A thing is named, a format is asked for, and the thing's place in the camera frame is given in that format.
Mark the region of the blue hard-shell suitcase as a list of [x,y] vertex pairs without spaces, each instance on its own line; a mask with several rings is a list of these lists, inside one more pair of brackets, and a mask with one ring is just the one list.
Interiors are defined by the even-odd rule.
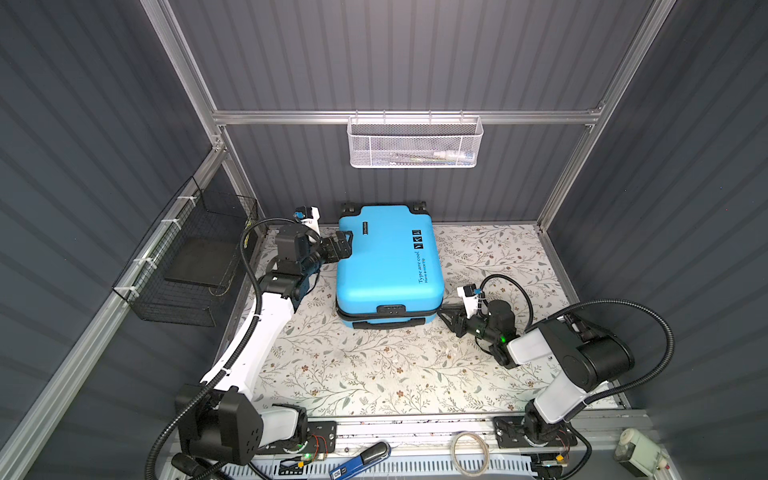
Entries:
[[351,255],[337,267],[336,311],[355,330],[426,325],[445,291],[433,222],[424,202],[342,206]]

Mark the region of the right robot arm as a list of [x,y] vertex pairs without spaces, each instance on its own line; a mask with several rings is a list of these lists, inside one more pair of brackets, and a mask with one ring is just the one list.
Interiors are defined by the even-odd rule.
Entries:
[[[510,303],[489,300],[485,287],[493,280],[514,286],[525,300],[528,320],[525,329],[516,329]],[[534,319],[533,303],[522,285],[503,274],[492,274],[480,284],[457,289],[461,304],[449,304],[437,310],[437,316],[458,338],[472,336],[485,342],[482,351],[497,364],[514,369],[544,357],[557,361],[560,373],[524,410],[520,435],[536,447],[545,446],[587,406],[616,394],[644,385],[659,376],[671,363],[675,338],[671,326],[652,309],[625,299],[598,299],[569,305],[546,318]],[[614,305],[647,315],[662,330],[664,353],[656,366],[626,384],[599,392],[600,385],[631,371],[635,358],[629,346],[612,331],[584,315],[590,307]]]

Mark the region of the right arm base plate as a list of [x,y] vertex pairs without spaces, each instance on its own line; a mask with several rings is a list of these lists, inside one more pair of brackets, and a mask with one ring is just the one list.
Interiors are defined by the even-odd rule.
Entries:
[[548,424],[528,416],[497,416],[492,419],[495,438],[500,448],[563,447],[579,444],[577,437],[566,426]]

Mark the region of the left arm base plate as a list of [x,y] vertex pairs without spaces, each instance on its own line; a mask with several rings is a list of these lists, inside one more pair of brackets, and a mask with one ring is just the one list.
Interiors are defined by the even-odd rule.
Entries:
[[264,455],[303,455],[330,454],[335,452],[338,437],[338,423],[335,421],[310,421],[307,424],[306,435],[299,443],[284,440],[262,447],[256,451],[257,456]]

